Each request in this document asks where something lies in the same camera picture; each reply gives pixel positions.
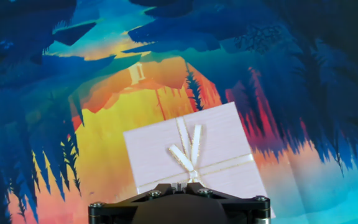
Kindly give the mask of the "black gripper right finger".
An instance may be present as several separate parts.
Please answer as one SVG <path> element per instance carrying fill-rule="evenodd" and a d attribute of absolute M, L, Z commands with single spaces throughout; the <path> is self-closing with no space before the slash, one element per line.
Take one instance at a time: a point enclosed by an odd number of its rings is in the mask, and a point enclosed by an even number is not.
<path fill-rule="evenodd" d="M 214 199 L 222 205 L 225 212 L 245 213 L 247 223 L 271 224 L 270 199 L 264 195 L 256 195 L 252 198 L 240 198 L 203 187 L 198 182 L 181 183 L 180 192 Z"/>

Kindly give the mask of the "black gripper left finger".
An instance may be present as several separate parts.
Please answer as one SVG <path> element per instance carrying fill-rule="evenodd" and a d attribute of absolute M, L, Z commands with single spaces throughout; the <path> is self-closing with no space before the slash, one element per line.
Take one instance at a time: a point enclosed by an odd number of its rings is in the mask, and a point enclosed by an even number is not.
<path fill-rule="evenodd" d="M 133 215 L 146 202 L 179 192 L 179 183 L 158 184 L 154 189 L 118 203 L 93 202 L 88 205 L 88 223 L 114 223 L 119 215 Z"/>

